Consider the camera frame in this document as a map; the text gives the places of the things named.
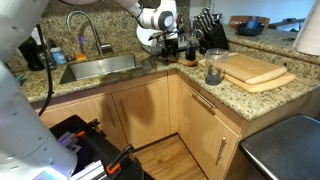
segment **cable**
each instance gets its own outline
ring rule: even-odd
[[[40,37],[40,41],[41,41],[41,46],[44,52],[44,57],[46,59],[46,70],[47,70],[47,76],[48,76],[48,94],[47,94],[47,99],[45,101],[45,103],[43,104],[41,110],[39,111],[38,115],[41,116],[42,113],[46,110],[46,108],[48,107],[51,98],[52,98],[52,94],[53,92],[53,85],[52,85],[52,76],[51,76],[51,70],[49,67],[49,61],[48,61],[48,55],[47,55],[47,51],[46,51],[46,46],[44,45],[44,40],[43,40],[43,35],[42,35],[42,31],[41,31],[41,27],[40,24],[37,24],[37,29],[38,29],[38,33],[39,33],[39,37]]]

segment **bowl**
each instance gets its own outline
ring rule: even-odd
[[[247,28],[247,23],[237,25],[237,34],[241,36],[256,36],[264,30],[264,25],[259,23],[256,28]]]

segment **backsplash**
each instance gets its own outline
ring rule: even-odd
[[[178,12],[189,18],[190,1],[176,0]],[[144,7],[157,8],[159,0],[144,0]],[[136,37],[137,22],[131,15],[114,0],[99,0],[88,5],[68,5],[57,0],[50,0],[41,18],[41,28],[48,41],[53,39],[61,47],[66,56],[81,53],[79,36],[86,40],[84,47],[88,57],[97,56],[95,39],[89,21],[82,15],[76,14],[72,18],[73,32],[67,28],[67,15],[73,10],[83,10],[91,16],[102,44],[111,43],[115,53],[141,49]],[[8,62],[12,72],[27,69],[26,62],[16,53]]]

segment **knife block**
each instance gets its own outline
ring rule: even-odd
[[[229,50],[229,44],[222,24],[214,25],[212,30],[204,34],[200,41],[199,52],[205,54],[207,49],[221,48]]]

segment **faucet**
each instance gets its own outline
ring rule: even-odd
[[[101,44],[100,39],[99,39],[99,36],[98,36],[98,33],[97,33],[97,30],[96,30],[96,27],[94,26],[94,23],[93,23],[91,17],[90,17],[86,12],[84,12],[84,11],[74,10],[74,11],[71,11],[71,12],[68,14],[68,17],[67,17],[67,26],[68,26],[69,32],[70,32],[70,33],[72,32],[71,19],[72,19],[73,15],[75,15],[75,14],[82,14],[82,15],[84,15],[84,16],[88,19],[88,21],[90,22],[90,26],[91,26],[91,29],[92,29],[94,38],[95,38],[95,40],[96,40],[96,47],[97,47],[97,50],[98,50],[99,55],[103,55],[103,54],[105,54],[105,53],[112,52],[111,44]]]

